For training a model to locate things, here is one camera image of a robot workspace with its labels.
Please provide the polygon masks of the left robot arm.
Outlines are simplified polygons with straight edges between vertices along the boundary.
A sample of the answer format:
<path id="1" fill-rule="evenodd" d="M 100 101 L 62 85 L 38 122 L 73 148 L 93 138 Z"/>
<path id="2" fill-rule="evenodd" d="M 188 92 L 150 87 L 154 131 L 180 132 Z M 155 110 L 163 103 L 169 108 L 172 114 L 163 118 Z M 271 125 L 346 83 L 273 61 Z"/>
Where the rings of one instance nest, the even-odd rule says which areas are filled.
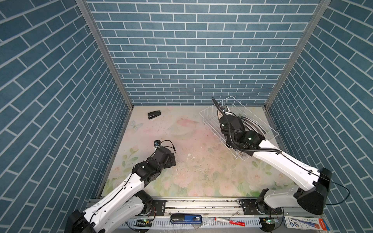
<path id="1" fill-rule="evenodd" d="M 153 199 L 144 188 L 164 169 L 175 165 L 174 152 L 165 146 L 158 147 L 147 160 L 137 163 L 128 177 L 108 195 L 82 212 L 72 212 L 64 232 L 111 233 L 130 218 L 147 215 Z"/>

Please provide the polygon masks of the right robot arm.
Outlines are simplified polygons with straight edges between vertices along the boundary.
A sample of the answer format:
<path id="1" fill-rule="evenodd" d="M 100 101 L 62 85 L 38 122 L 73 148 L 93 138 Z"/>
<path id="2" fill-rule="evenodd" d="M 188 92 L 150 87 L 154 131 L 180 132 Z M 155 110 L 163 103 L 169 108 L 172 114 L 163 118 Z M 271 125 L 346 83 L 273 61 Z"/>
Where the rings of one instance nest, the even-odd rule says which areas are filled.
<path id="1" fill-rule="evenodd" d="M 291 188 L 262 190 L 256 201 L 260 210 L 301 207 L 314 215 L 323 213 L 332 178 L 330 170 L 306 165 L 283 152 L 263 132 L 247 128 L 242 117 L 222 116 L 219 125 L 228 146 L 267 163 L 296 184 Z"/>

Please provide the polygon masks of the plate with orange sun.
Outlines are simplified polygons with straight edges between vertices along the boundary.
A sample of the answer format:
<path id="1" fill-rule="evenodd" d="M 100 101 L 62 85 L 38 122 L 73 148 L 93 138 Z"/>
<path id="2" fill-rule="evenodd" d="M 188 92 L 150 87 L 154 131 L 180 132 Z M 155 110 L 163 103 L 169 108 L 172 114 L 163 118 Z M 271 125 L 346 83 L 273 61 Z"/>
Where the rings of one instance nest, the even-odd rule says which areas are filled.
<path id="1" fill-rule="evenodd" d="M 232 116 L 237 116 L 235 113 L 233 113 L 230 109 L 229 109 L 229 107 L 228 106 L 220 106 L 220 108 L 221 108 L 221 110 L 226 114 L 226 115 L 232 115 Z M 219 110 L 217 110 L 217 116 L 218 116 L 218 118 L 221 118 L 221 117 L 223 117 L 223 114 L 219 111 Z"/>

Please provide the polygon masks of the white wire dish rack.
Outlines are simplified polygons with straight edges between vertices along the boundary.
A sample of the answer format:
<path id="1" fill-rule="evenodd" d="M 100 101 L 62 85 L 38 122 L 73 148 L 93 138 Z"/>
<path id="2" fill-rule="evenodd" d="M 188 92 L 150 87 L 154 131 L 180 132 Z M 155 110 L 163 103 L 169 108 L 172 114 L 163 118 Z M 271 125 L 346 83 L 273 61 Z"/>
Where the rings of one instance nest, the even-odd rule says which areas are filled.
<path id="1" fill-rule="evenodd" d="M 234 97 L 220 102 L 200 112 L 203 123 L 230 150 L 233 156 L 243 161 L 259 155 L 279 153 L 275 145 L 278 132 L 262 120 L 252 110 Z"/>

